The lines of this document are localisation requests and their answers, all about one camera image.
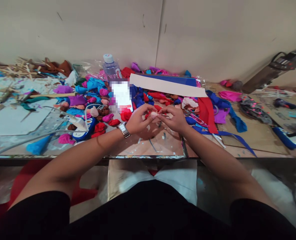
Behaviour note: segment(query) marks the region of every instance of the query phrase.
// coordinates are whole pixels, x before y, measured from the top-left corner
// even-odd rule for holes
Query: white cable
[[[38,138],[46,137],[46,136],[48,136],[48,135],[50,135],[50,134],[53,134],[53,133],[57,133],[57,132],[72,132],[72,133],[74,133],[74,132],[88,132],[88,131],[89,131],[89,127],[88,127],[88,124],[87,124],[87,109],[88,109],[88,107],[90,107],[90,106],[94,106],[94,105],[101,105],[101,104],[90,104],[90,105],[88,105],[88,106],[85,108],[85,122],[86,122],[86,128],[87,128],[87,131],[71,131],[71,130],[66,130],[66,129],[55,130],[55,131],[52,131],[52,132],[49,132],[49,133],[45,133],[45,134],[43,134],[43,135],[39,135],[39,136],[37,136],[37,137],[31,138],[31,139],[28,139],[28,140],[24,140],[24,141],[19,142],[19,143],[15,143],[15,144],[13,144],[13,145],[11,145],[11,146],[9,146],[9,147],[5,147],[5,148],[3,148],[3,149],[0,149],[0,154],[3,153],[3,152],[5,152],[5,151],[7,151],[7,150],[9,150],[9,149],[12,149],[12,148],[17,147],[17,146],[19,146],[19,145],[21,145],[21,144],[24,144],[24,143],[26,143],[26,142],[30,142],[30,141],[36,140],[36,139],[38,139]]]

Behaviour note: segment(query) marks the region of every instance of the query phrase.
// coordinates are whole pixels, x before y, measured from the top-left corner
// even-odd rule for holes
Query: plastic bottle
[[[114,57],[111,54],[104,55],[103,69],[108,79],[122,78],[119,64],[114,61]]]

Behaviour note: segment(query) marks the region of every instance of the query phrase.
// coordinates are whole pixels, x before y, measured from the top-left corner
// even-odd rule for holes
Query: hand
[[[146,120],[142,119],[142,115],[144,115],[148,111],[157,112],[154,106],[150,104],[144,104],[132,113],[128,123],[126,124],[126,128],[130,134],[141,132],[149,125],[149,123],[151,123],[155,119],[155,115],[151,114]]]
[[[157,117],[161,121],[163,121],[171,130],[182,134],[185,129],[189,127],[181,109],[169,105],[158,112],[158,114],[161,113],[171,113],[173,115],[171,119],[168,119],[163,115],[157,115]]]

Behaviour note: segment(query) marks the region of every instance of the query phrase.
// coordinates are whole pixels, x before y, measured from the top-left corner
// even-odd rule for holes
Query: white wall
[[[296,0],[164,0],[156,65],[245,82],[276,53],[295,49]],[[296,81],[296,71],[280,81],[288,76]]]
[[[162,0],[0,0],[0,61],[74,62],[111,53],[121,67],[154,66],[161,6]]]
[[[296,0],[164,0],[163,8],[162,0],[0,0],[0,61],[8,64],[111,53],[121,67],[135,61],[245,82],[294,49]],[[296,86],[296,70],[273,84],[289,82]]]

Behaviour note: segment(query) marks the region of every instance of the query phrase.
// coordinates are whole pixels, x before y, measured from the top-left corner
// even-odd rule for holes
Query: wristwatch
[[[122,132],[122,134],[124,135],[125,138],[130,137],[130,133],[128,132],[127,128],[126,128],[126,123],[123,122],[121,124],[119,124],[117,126],[117,128],[119,128]]]

